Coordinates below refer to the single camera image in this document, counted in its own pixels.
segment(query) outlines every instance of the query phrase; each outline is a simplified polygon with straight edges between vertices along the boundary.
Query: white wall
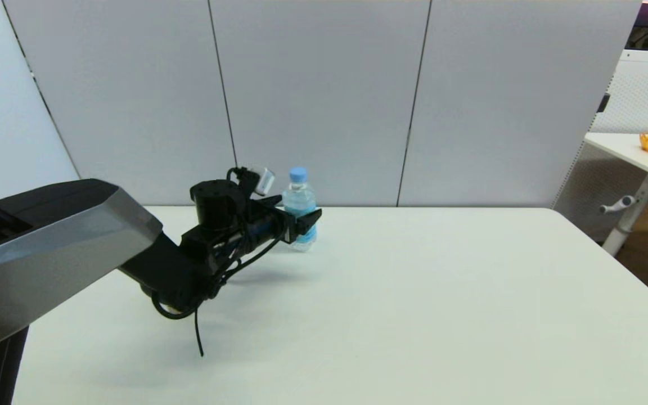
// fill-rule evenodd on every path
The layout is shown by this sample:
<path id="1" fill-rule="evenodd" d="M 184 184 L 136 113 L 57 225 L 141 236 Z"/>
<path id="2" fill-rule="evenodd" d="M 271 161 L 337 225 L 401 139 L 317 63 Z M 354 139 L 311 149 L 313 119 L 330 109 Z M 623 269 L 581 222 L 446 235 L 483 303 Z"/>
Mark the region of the white wall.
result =
<path id="1" fill-rule="evenodd" d="M 0 2 L 0 198 L 74 179 Z"/>
<path id="2" fill-rule="evenodd" d="M 308 167 L 323 205 L 396 205 L 428 8 L 213 0 L 239 162 L 278 190 Z"/>
<path id="3" fill-rule="evenodd" d="M 188 204 L 234 166 L 207 2 L 5 4 L 82 177 Z"/>
<path id="4" fill-rule="evenodd" d="M 548 207 L 638 0 L 434 0 L 401 205 Z"/>
<path id="5" fill-rule="evenodd" d="M 434 0 L 425 42 L 427 0 L 210 3 L 7 0 L 84 177 L 189 203 L 236 154 L 322 205 L 548 206 L 638 10 Z"/>

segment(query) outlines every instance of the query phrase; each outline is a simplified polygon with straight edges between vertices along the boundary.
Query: white desk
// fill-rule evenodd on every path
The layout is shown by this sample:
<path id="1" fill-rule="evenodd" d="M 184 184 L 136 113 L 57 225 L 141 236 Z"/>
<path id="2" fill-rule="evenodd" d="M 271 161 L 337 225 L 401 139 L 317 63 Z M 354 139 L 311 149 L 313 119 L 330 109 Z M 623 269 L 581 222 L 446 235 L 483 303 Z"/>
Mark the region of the white desk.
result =
<path id="1" fill-rule="evenodd" d="M 647 172 L 635 195 L 637 203 L 627 209 L 604 242 L 604 250 L 616 256 L 648 203 L 648 152 L 641 149 L 638 134 L 633 133 L 587 133 L 584 140 Z"/>
<path id="2" fill-rule="evenodd" d="M 550 210 L 325 208 L 200 317 L 203 359 L 112 272 L 33 323 L 15 402 L 648 403 L 648 288 Z"/>

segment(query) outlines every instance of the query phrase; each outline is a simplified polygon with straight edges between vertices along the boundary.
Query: table surface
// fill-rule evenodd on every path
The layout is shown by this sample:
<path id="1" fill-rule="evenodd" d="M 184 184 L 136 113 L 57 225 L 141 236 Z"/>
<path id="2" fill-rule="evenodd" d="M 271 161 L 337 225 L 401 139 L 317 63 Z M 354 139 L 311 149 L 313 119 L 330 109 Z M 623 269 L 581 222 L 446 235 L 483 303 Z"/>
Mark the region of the table surface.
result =
<path id="1" fill-rule="evenodd" d="M 641 149 L 637 133 L 587 133 L 584 140 L 648 172 L 648 152 Z"/>
<path id="2" fill-rule="evenodd" d="M 112 272 L 33 323 L 15 403 L 648 403 L 648 289 L 545 209 L 325 208 L 201 306 L 203 359 L 193 324 Z"/>

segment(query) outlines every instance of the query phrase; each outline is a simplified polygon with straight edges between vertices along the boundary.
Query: water bottle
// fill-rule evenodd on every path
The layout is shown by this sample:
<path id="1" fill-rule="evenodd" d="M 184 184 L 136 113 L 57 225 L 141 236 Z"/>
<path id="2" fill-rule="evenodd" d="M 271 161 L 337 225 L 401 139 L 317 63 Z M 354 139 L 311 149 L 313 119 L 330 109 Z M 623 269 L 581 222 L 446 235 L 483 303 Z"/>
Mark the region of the water bottle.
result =
<path id="1" fill-rule="evenodd" d="M 281 193 L 283 209 L 299 218 L 302 215 L 317 209 L 314 190 L 307 182 L 307 170 L 304 167 L 295 167 L 289 171 L 290 184 L 285 192 Z M 317 226 L 312 226 L 305 234 L 296 238 L 291 247 L 298 251 L 308 251 L 317 240 Z"/>

